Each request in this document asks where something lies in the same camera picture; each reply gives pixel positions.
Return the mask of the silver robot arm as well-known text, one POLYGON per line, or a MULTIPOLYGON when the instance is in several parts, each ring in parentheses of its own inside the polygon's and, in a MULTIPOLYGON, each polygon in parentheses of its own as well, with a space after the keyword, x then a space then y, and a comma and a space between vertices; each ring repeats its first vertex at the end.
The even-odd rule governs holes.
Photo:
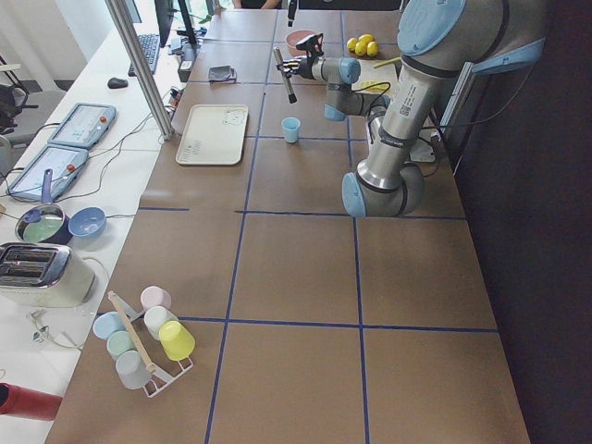
POLYGON ((409 2, 399 22, 402 67, 392 99, 354 91, 359 61, 325 56, 321 34, 298 41, 303 56, 285 59, 274 52, 287 88, 292 76, 326 84, 327 119, 366 119, 369 154, 341 185, 350 216, 401 216, 417 208, 424 176, 410 151, 442 84, 458 76, 466 63, 483 74, 533 65, 544 48, 551 9, 550 1, 409 2))

